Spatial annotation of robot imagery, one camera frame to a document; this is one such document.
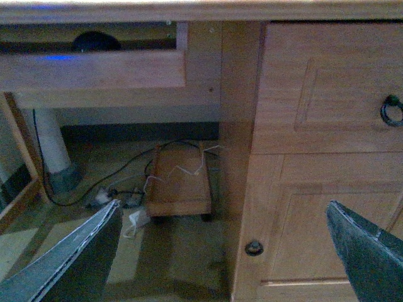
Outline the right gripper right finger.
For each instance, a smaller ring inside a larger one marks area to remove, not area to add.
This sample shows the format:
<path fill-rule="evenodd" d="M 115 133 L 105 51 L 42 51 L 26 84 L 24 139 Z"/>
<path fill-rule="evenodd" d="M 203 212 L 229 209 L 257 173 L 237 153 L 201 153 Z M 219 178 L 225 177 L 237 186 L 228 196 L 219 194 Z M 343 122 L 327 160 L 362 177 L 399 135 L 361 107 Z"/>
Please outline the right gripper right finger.
<path fill-rule="evenodd" d="M 402 240 L 336 200 L 326 218 L 358 301 L 402 301 Z"/>

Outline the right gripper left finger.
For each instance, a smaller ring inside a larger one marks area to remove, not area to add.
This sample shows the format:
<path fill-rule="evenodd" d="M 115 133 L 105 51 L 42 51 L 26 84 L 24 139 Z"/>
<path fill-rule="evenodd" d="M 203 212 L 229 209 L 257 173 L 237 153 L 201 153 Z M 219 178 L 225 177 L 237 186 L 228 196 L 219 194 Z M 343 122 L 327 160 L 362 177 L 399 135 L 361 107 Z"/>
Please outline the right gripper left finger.
<path fill-rule="evenodd" d="M 1 301 L 100 301 L 116 256 L 122 211 L 112 201 L 37 260 L 1 282 Z"/>

